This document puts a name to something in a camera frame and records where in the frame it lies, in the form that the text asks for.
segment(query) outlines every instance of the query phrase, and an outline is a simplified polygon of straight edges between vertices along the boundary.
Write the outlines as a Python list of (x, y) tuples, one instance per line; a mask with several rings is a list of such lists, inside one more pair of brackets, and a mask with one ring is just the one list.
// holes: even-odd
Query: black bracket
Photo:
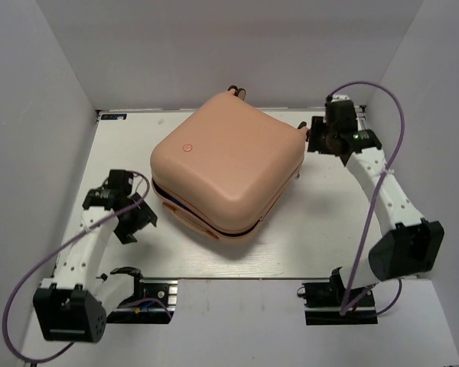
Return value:
[(377, 324), (376, 303), (370, 291), (344, 316), (340, 315), (340, 300), (329, 280), (303, 283), (306, 325), (370, 325)]

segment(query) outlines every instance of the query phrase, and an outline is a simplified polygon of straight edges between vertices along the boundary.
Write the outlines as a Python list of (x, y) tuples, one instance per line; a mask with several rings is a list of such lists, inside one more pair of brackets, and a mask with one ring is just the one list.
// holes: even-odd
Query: gray wall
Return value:
[[(397, 93), (407, 119), (396, 174), (426, 217), (445, 227), (431, 276), (459, 352), (459, 0), (425, 1), (382, 84)], [(379, 91), (369, 123), (391, 152), (398, 113)]]
[[(95, 113), (34, 0), (0, 0), (0, 323), (20, 277), (58, 246)], [(40, 275), (15, 302), (21, 346)], [(0, 366), (13, 365), (2, 342)]]
[(96, 109), (196, 107), (230, 84), (254, 106), (321, 105), (381, 79), (421, 3), (38, 0)]

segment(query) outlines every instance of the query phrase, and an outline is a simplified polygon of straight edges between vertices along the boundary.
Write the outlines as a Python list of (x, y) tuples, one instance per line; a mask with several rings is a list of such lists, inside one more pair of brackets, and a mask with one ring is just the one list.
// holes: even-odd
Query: white platform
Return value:
[[(311, 121), (311, 110), (267, 112), (293, 126)], [(129, 113), (126, 120), (100, 120), (66, 237), (80, 224), (81, 203), (112, 168), (150, 176), (149, 158), (155, 145), (191, 112)], [(301, 178), (292, 182), (253, 243), (228, 246), (211, 242), (176, 222), (153, 193), (148, 203), (158, 214), (158, 227), (135, 234), (138, 243), (120, 245), (112, 238), (101, 271), (119, 266), (140, 268), (154, 278), (316, 278), (353, 260), (368, 201), (340, 159), (307, 153)], [(371, 225), (367, 249), (379, 239), (379, 224)]]
[[(379, 324), (306, 326), (296, 280), (180, 281), (169, 325), (109, 324), (97, 345), (77, 344), (51, 367), (261, 366), (443, 367), (459, 364), (430, 281), (404, 281), (403, 294)], [(396, 281), (374, 290), (376, 305), (391, 301)], [(24, 352), (45, 357), (35, 317)]]

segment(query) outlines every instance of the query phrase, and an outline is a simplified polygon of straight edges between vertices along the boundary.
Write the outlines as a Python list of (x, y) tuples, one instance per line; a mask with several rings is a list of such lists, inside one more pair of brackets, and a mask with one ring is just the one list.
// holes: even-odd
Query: tan box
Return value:
[(305, 131), (234, 96), (204, 103), (151, 154), (156, 194), (186, 226), (221, 242), (245, 242), (298, 173)]

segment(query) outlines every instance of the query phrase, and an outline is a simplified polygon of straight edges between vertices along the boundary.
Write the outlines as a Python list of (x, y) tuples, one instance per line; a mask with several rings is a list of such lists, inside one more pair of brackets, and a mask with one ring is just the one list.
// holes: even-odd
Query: cable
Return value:
[(396, 96), (389, 89), (385, 88), (384, 86), (380, 86), (379, 84), (374, 83), (374, 82), (368, 82), (368, 81), (365, 81), (365, 80), (359, 80), (359, 81), (356, 81), (356, 82), (350, 82), (350, 83), (347, 83), (347, 84), (343, 84), (342, 86), (339, 86), (332, 93), (330, 93), (329, 96), (332, 96), (333, 94), (335, 94), (336, 92), (339, 92), (343, 88), (346, 88), (348, 86), (354, 86), (354, 85), (357, 85), (357, 84), (363, 84), (363, 85), (367, 85), (367, 86), (374, 86), (374, 87), (376, 87), (378, 89), (381, 89), (383, 92), (386, 92), (392, 98), (392, 100), (396, 104), (396, 107), (398, 108), (399, 121), (400, 121), (401, 127), (400, 127), (398, 142), (396, 143), (396, 147), (395, 147), (394, 151), (391, 154), (391, 158), (389, 159), (389, 161), (386, 162), (386, 166), (384, 167), (384, 171), (379, 176), (376, 188), (374, 189), (373, 195), (372, 195), (371, 200), (370, 200), (369, 211), (367, 212), (366, 222), (364, 224), (364, 228), (363, 228), (363, 231), (362, 231), (362, 236), (360, 237), (359, 248), (357, 249), (357, 254), (356, 254), (355, 260), (353, 261), (353, 266), (352, 266), (352, 270), (350, 271), (349, 281), (347, 283), (347, 288), (345, 289), (345, 295), (343, 296), (342, 304), (340, 306), (340, 315), (341, 316), (345, 315), (347, 310), (358, 301), (356, 299), (356, 300), (353, 300), (352, 302), (347, 303), (347, 301), (349, 300), (349, 297), (350, 297), (350, 290), (352, 289), (353, 279), (355, 278), (355, 274), (357, 272), (357, 268), (359, 267), (360, 256), (362, 255), (362, 252), (364, 250), (364, 245), (366, 244), (366, 238), (367, 238), (367, 233), (369, 231), (370, 223), (373, 220), (374, 207), (376, 206), (377, 197), (379, 196), (379, 190), (381, 188), (381, 185), (384, 182), (384, 179), (386, 178), (387, 171), (390, 169), (392, 163), (394, 162), (394, 160), (396, 159), (396, 156), (398, 155), (399, 149), (401, 148), (401, 145), (403, 143), (403, 138), (405, 136), (405, 114), (403, 113), (403, 108), (401, 107), (401, 103), (399, 103), (398, 98), (396, 98)]
[(154, 302), (156, 304), (159, 304), (161, 306), (161, 308), (163, 308), (165, 313), (168, 315), (168, 318), (171, 320), (171, 313), (168, 310), (168, 308), (163, 304), (163, 302), (161, 302), (160, 300), (158, 300), (156, 298), (147, 297), (147, 298), (143, 298), (141, 300), (135, 300), (133, 302), (129, 302), (128, 304), (123, 304), (122, 306), (123, 307), (134, 307), (134, 306), (138, 306), (139, 304), (143, 304), (144, 302)]
[(403, 282), (401, 281), (401, 279), (398, 279), (398, 291), (396, 292), (396, 296), (394, 297), (394, 299), (391, 301), (391, 303), (388, 306), (384, 307), (381, 311), (373, 313), (372, 315), (363, 315), (363, 316), (356, 315), (356, 317), (360, 319), (369, 319), (370, 317), (381, 316), (383, 313), (388, 312), (396, 304), (396, 302), (398, 302), (398, 299), (399, 299), (399, 296), (401, 295), (402, 290), (403, 290)]
[(302, 298), (302, 297), (304, 297), (304, 296), (306, 295), (306, 292), (304, 292), (304, 293), (299, 293), (299, 291), (300, 291), (301, 289), (304, 289), (304, 286), (299, 287), (298, 290), (296, 291), (296, 294), (298, 295), (299, 298)]
[(134, 189), (134, 191), (132, 192), (133, 194), (134, 193), (137, 193), (138, 192), (138, 188), (141, 186), (141, 184), (143, 183), (144, 179), (143, 177), (141, 178), (141, 180), (138, 182), (138, 184), (136, 185), (136, 188)]
[(24, 356), (23, 354), (21, 354), (21, 352), (17, 348), (15, 348), (15, 346), (12, 344), (12, 341), (10, 340), (10, 336), (8, 335), (8, 315), (10, 314), (10, 309), (11, 309), (11, 306), (12, 306), (12, 302), (14, 301), (15, 296), (17, 296), (17, 293), (19, 292), (21, 287), (33, 275), (33, 273), (35, 273), (40, 267), (42, 267), (48, 261), (50, 261), (54, 256), (59, 254), (61, 251), (63, 251), (68, 246), (70, 246), (70, 245), (78, 242), (79, 240), (81, 240), (92, 229), (95, 229), (95, 228), (101, 226), (103, 223), (109, 221), (114, 216), (121, 216), (122, 214), (127, 213), (128, 211), (136, 208), (139, 204), (141, 204), (143, 202), (143, 200), (146, 198), (146, 196), (148, 195), (148, 192), (150, 190), (149, 180), (148, 180), (148, 178), (146, 178), (145, 175), (140, 174), (139, 172), (136, 172), (136, 171), (131, 171), (131, 172), (136, 176), (142, 177), (142, 179), (144, 181), (146, 181), (146, 185), (147, 185), (146, 186), (146, 191), (143, 193), (142, 197), (138, 201), (136, 201), (135, 203), (133, 203), (131, 205), (128, 205), (125, 208), (122, 208), (122, 209), (118, 210), (117, 212), (114, 212), (114, 213), (109, 214), (108, 216), (105, 216), (104, 218), (102, 218), (102, 219), (98, 220), (97, 222), (95, 222), (94, 224), (92, 224), (90, 227), (86, 227), (82, 232), (77, 233), (74, 237), (72, 237), (71, 239), (66, 241), (59, 248), (57, 248), (56, 250), (52, 251), (49, 255), (46, 255), (42, 260), (40, 260), (36, 265), (34, 265), (32, 267), (32, 269), (29, 270), (24, 275), (24, 277), (22, 277), (22, 279), (17, 283), (17, 285), (15, 285), (15, 287), (12, 290), (10, 296), (8, 297), (7, 303), (5, 304), (5, 308), (3, 310), (3, 316), (2, 316), (2, 335), (3, 335), (3, 340), (5, 341), (5, 345), (7, 346), (8, 350), (10, 350), (10, 352), (15, 357), (19, 358), (20, 360), (22, 360), (24, 362), (28, 362), (28, 363), (31, 363), (31, 364), (36, 363), (36, 364), (39, 365), (41, 363), (50, 362), (53, 359), (56, 359), (57, 357), (59, 357), (63, 353), (65, 353), (73, 345), (73, 343), (69, 343), (67, 346), (65, 346), (59, 352), (53, 354), (52, 356), (49, 356), (47, 358), (42, 358), (42, 359), (30, 358), (30, 357), (27, 357), (27, 356)]

